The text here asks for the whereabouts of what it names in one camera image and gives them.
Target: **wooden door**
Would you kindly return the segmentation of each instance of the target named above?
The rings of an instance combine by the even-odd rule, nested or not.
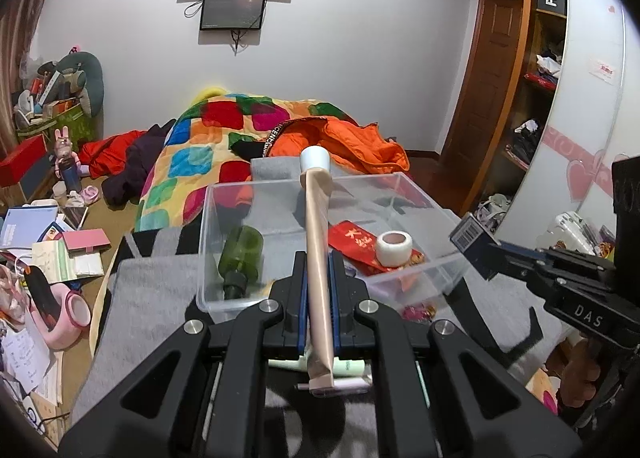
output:
[[[480,0],[465,81],[442,163],[471,183],[489,148],[515,61],[523,0]]]

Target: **transparent plastic bin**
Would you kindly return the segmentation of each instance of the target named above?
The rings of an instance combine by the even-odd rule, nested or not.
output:
[[[402,173],[334,178],[329,223],[349,220],[375,236],[389,230],[411,234],[425,262],[365,281],[369,295],[401,310],[449,293],[468,263],[449,241],[456,219]],[[223,300],[217,266],[226,234],[249,225],[264,237],[258,283],[247,298]],[[235,318],[244,308],[269,295],[274,280],[291,275],[297,250],[306,250],[305,196],[299,180],[216,184],[207,188],[198,269],[196,304],[214,322]],[[345,264],[352,273],[349,260]]]

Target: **dark green pump bottle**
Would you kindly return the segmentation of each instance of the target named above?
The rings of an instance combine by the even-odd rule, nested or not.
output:
[[[247,285],[258,280],[263,245],[260,232],[248,225],[229,232],[218,264],[225,300],[243,298]]]

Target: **baseboard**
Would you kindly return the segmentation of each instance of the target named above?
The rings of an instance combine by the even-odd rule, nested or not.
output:
[[[440,155],[435,151],[419,151],[417,149],[405,149],[408,157],[411,158],[432,158],[433,160],[437,160],[440,158]]]

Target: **orange jacket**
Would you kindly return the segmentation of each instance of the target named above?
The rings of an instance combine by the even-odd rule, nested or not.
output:
[[[360,127],[336,117],[283,122],[266,139],[264,155],[299,156],[309,146],[322,146],[336,164],[365,174],[409,170],[404,149],[382,138],[377,124]]]

